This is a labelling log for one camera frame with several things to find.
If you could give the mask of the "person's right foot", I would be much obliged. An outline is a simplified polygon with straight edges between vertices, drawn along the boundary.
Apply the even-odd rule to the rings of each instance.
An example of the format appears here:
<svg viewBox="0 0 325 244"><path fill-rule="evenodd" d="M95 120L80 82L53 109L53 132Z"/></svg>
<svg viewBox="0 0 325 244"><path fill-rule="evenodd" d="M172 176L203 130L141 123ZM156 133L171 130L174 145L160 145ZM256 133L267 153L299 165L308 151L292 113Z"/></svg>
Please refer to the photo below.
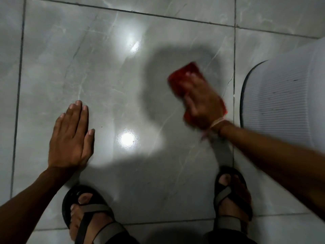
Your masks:
<svg viewBox="0 0 325 244"><path fill-rule="evenodd" d="M241 173L224 172L217 176L214 208L219 216L231 216L244 222L252 220L252 197Z"/></svg>

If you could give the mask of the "person's foot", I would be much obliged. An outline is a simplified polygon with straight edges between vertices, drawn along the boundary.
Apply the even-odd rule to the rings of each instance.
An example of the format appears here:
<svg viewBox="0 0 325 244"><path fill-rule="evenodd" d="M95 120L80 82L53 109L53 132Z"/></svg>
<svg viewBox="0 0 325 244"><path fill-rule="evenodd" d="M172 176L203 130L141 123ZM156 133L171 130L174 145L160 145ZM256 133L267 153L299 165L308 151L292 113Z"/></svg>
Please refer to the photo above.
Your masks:
<svg viewBox="0 0 325 244"><path fill-rule="evenodd" d="M80 227L81 220L84 216L80 205L88 204L91 200L92 193L83 193L79 196L78 203L71 205L71 222L69 234L72 241L75 241ZM93 244L97 233L107 224L113 222L113 219L104 212L95 213L87 227L83 244Z"/></svg>
<svg viewBox="0 0 325 244"><path fill-rule="evenodd" d="M231 216L244 222L252 220L252 197L241 173L224 172L217 176L214 208L219 216Z"/></svg>

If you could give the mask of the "person's black grey sandal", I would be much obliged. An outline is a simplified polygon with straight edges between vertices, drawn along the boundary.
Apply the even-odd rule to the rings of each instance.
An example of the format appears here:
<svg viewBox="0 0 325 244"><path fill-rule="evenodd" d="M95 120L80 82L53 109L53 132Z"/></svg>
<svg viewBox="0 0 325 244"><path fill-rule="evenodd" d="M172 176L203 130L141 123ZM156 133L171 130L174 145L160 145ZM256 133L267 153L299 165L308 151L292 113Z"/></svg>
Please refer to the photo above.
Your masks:
<svg viewBox="0 0 325 244"><path fill-rule="evenodd" d="M219 180L223 175L230 176L229 184L223 185L220 183ZM220 215L219 207L225 199L229 199L237 207L239 207L239 209L247 215L248 221L244 221L239 217L232 215ZM251 202L252 199L242 174L233 167L221 166L214 185L213 206L216 212L216 218L213 226L214 229L237 231L247 236L248 223L253 217Z"/></svg>
<svg viewBox="0 0 325 244"><path fill-rule="evenodd" d="M92 197L88 203L79 204L79 197L84 193L90 193ZM116 236L122 233L128 234L124 226L115 220L113 211L105 199L97 190L90 186L75 185L65 195L62 203L62 216L67 227L69 227L71 221L70 213L73 204L78 204L84 212L74 244L85 244L86 231L96 213L106 213L112 218L112 222L106 224L98 231L92 244L108 244L108 242L113 240Z"/></svg>

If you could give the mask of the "person's right hand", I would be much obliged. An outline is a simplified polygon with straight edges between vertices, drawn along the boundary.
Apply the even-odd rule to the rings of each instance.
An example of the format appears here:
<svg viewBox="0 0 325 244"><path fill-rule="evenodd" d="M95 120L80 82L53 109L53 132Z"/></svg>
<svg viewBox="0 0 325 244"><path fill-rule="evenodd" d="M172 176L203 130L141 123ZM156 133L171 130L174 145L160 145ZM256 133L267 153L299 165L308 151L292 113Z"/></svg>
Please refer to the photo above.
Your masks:
<svg viewBox="0 0 325 244"><path fill-rule="evenodd" d="M219 132L226 120L222 113L220 96L211 86L210 89L209 95L204 99L205 102L198 109L189 109L186 105L185 107L190 112L194 122L193 126L190 125L191 127L207 132Z"/></svg>

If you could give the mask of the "red cleaning cloth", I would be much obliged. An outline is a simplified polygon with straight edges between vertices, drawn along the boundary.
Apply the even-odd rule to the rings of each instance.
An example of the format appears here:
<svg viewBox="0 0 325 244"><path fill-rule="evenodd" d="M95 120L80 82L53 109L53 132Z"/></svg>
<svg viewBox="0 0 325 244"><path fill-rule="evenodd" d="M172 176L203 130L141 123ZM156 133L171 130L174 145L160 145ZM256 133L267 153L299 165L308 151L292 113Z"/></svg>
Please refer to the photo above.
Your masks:
<svg viewBox="0 0 325 244"><path fill-rule="evenodd" d="M172 90L173 94L179 99L183 99L187 93L186 90L181 85L181 82L189 81L189 78L186 77L187 73L194 73L199 78L206 81L205 77L203 76L198 65L195 62L190 62L189 64L181 67L180 69L177 69L176 71L171 73L170 76L168 77L168 84L169 84L169 87ZM225 106L223 99L221 97L219 97L219 98L220 98L222 113L223 113L223 116L225 116L228 114L228 111L227 111L227 108ZM183 118L187 124L189 124L191 126L194 125L192 116L188 110L185 110Z"/></svg>

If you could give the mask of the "person's right black grey sandal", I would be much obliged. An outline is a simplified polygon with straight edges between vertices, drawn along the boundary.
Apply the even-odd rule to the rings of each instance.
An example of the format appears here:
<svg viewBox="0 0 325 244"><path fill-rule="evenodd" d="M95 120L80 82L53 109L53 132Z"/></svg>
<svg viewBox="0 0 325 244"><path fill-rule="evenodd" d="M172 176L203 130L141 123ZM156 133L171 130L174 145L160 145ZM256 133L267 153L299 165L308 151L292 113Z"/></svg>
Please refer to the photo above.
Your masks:
<svg viewBox="0 0 325 244"><path fill-rule="evenodd" d="M220 183L219 180L223 175L230 176L229 184L223 185ZM232 215L220 215L219 207L225 199L229 199L237 207L239 207L239 209L247 215L248 221L244 221L239 217ZM216 212L216 218L213 226L214 229L237 231L247 236L248 223L253 217L251 202L252 199L242 174L233 167L221 166L214 185L213 206Z"/></svg>

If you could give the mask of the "person's left foot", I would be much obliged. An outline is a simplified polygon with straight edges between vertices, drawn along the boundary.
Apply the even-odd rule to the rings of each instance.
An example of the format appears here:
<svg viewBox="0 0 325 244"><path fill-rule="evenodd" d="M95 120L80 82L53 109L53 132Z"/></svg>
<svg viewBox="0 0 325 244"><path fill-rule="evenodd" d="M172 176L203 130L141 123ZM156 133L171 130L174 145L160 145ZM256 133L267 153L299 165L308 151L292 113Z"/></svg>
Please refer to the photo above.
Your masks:
<svg viewBox="0 0 325 244"><path fill-rule="evenodd" d="M78 203L71 205L71 222L69 234L72 241L75 241L80 227L81 220L84 216L80 205L88 204L91 200L92 193L83 193L79 196ZM95 213L87 227L83 244L93 244L97 233L107 224L113 222L113 219L104 212Z"/></svg>

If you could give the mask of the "person's left black grey sandal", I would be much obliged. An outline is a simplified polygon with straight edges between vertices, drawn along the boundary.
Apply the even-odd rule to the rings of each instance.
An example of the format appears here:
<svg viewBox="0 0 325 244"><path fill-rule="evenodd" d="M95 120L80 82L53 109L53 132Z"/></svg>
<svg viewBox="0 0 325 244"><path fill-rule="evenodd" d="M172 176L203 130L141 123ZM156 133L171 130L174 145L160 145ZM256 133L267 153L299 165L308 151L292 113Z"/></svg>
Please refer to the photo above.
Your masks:
<svg viewBox="0 0 325 244"><path fill-rule="evenodd" d="M88 203L79 204L79 197L84 193L90 193L92 197ZM67 227L69 227L71 221L70 213L73 204L78 204L84 212L74 244L85 244L86 231L96 213L106 213L112 218L112 222L106 224L98 231L92 244L108 244L108 242L113 240L116 236L122 233L128 234L124 226L115 220L113 211L105 199L97 190L90 186L75 185L65 195L62 203L62 216Z"/></svg>

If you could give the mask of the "person's left hand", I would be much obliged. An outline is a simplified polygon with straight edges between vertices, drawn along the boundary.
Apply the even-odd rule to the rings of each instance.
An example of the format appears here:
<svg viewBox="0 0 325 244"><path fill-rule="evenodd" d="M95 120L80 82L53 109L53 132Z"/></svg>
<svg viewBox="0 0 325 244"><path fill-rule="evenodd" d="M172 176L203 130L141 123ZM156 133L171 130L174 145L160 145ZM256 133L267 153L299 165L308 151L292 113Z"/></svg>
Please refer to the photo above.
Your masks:
<svg viewBox="0 0 325 244"><path fill-rule="evenodd" d="M83 160L83 143L86 133L90 130L89 108L82 103L79 124L74 136L69 135L69 120L71 117L69 107L63 114L65 114L65 117L59 135L54 140L50 139L48 167L83 169L88 163L88 160Z"/></svg>

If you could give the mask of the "person's right forearm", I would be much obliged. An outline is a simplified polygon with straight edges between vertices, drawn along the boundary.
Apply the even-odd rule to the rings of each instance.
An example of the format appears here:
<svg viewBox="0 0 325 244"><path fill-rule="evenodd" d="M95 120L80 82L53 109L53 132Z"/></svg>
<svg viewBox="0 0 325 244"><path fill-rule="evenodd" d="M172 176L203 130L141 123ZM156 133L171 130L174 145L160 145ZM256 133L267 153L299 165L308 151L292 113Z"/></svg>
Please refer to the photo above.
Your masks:
<svg viewBox="0 0 325 244"><path fill-rule="evenodd" d="M212 130L325 221L324 154L237 127L226 120Z"/></svg>

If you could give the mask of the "white ribbed round appliance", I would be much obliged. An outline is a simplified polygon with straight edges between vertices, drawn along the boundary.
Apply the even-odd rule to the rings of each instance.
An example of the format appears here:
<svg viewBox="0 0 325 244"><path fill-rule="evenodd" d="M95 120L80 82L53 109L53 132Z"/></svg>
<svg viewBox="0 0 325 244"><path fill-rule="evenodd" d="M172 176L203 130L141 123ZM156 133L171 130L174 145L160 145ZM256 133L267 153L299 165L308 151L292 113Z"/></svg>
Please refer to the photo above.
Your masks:
<svg viewBox="0 0 325 244"><path fill-rule="evenodd" d="M325 37L254 66L240 126L325 154Z"/></svg>

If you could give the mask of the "person's dark trousers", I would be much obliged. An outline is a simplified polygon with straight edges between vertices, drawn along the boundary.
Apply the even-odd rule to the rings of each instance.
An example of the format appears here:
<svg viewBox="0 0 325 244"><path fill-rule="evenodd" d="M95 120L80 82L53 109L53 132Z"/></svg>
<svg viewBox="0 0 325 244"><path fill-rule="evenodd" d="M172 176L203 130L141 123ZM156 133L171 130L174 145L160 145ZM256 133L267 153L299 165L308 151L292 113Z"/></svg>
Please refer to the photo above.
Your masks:
<svg viewBox="0 0 325 244"><path fill-rule="evenodd" d="M140 243L128 232L116 234L104 244L257 244L240 231L214 229L200 235L190 229L163 229Z"/></svg>

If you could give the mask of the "person's left forearm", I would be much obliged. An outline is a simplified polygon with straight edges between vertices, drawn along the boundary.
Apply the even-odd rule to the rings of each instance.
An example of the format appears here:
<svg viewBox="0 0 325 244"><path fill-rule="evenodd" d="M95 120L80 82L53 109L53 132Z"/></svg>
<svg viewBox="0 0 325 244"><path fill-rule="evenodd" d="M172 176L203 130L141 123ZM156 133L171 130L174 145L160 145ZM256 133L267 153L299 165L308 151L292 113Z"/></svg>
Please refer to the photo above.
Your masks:
<svg viewBox="0 0 325 244"><path fill-rule="evenodd" d="M26 244L53 197L74 173L74 168L47 168L0 206L0 244Z"/></svg>

